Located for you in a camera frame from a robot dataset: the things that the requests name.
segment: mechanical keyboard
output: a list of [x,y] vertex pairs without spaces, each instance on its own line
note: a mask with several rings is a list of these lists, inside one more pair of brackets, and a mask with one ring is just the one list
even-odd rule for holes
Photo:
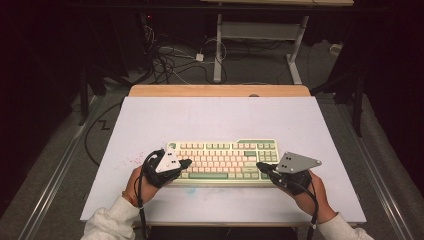
[[271,139],[245,139],[236,142],[170,142],[179,160],[191,159],[170,186],[272,187],[257,162],[278,164],[278,147]]

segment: dark background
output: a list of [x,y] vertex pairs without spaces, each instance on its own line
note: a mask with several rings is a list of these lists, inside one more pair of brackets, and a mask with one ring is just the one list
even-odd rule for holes
[[[181,4],[193,1],[181,1]],[[356,1],[380,6],[389,1]],[[384,17],[352,19],[311,17],[305,43],[323,39],[345,41],[330,80],[366,60],[365,93],[399,159],[417,187],[424,192],[423,105],[424,9],[421,1],[394,1],[393,12]],[[53,0],[2,1],[0,6],[1,53],[1,207],[3,214],[28,171],[49,140],[50,134],[73,110],[83,64],[97,64],[119,76],[137,68],[145,59],[142,37],[134,15],[110,13],[85,15],[63,8]],[[201,14],[197,21],[178,14],[156,14],[155,28],[187,36],[201,43],[215,21]],[[100,76],[88,72],[93,88],[102,92]],[[350,92],[355,79],[332,89]]]

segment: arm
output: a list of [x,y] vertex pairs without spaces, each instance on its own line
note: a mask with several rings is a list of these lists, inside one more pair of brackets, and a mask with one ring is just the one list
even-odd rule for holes
[[[367,235],[365,230],[361,228],[353,229],[343,219],[340,213],[336,213],[330,207],[323,181],[312,171],[309,171],[309,173],[312,177],[312,184],[315,188],[315,195],[319,205],[317,218],[318,229],[324,238],[327,240],[373,239]],[[309,185],[308,190],[313,193],[314,190],[312,188],[312,184]],[[306,193],[293,196],[285,189],[280,189],[290,195],[296,201],[297,206],[299,206],[302,211],[309,215],[314,213],[315,204]]]
[[[141,167],[133,170],[125,191],[119,196],[110,209],[100,208],[88,220],[82,239],[134,239],[132,228],[139,214],[134,184],[138,184]],[[141,198],[143,204],[150,201],[158,188],[150,185],[143,176],[141,181]]]

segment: hand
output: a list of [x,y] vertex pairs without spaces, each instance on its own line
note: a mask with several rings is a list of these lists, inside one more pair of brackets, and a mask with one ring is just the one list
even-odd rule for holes
[[[315,175],[310,170],[309,170],[309,173],[311,174],[311,177],[312,177],[312,184],[314,185],[314,188],[315,188],[315,196],[317,198],[318,206],[319,206],[317,222],[325,223],[333,219],[337,215],[337,213],[334,212],[333,209],[328,204],[327,194],[325,192],[324,183],[321,180],[321,178]],[[309,184],[308,190],[313,194],[314,188],[312,188],[312,184]],[[303,192],[301,194],[293,196],[284,188],[280,188],[280,189],[284,191],[285,193],[287,193],[290,197],[292,197],[296,201],[297,206],[302,211],[304,211],[305,213],[311,216],[314,214],[315,203],[309,197],[307,193]]]
[[[124,198],[131,203],[135,203],[133,204],[135,207],[138,207],[137,196],[135,191],[138,191],[138,184],[139,184],[138,178],[140,177],[140,172],[141,172],[141,166],[133,170],[130,176],[130,179],[128,180],[127,188],[125,189],[126,195],[129,196],[131,199],[127,199],[127,197],[125,196]],[[155,186],[151,185],[147,181],[146,177],[143,176],[141,181],[141,199],[143,199],[143,204],[150,201],[156,195],[158,191],[159,191],[159,188],[156,188]]]

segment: white tabletop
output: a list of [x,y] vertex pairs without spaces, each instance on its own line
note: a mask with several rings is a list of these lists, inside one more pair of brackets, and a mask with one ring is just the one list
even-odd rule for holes
[[[275,139],[316,158],[330,205],[350,223],[366,221],[314,97],[127,97],[81,215],[109,208],[132,169],[171,141]],[[165,187],[145,206],[150,225],[298,226],[311,217],[276,188]]]
[[254,3],[254,4],[277,4],[277,5],[306,5],[341,7],[352,6],[353,0],[202,0],[205,2],[218,3]]

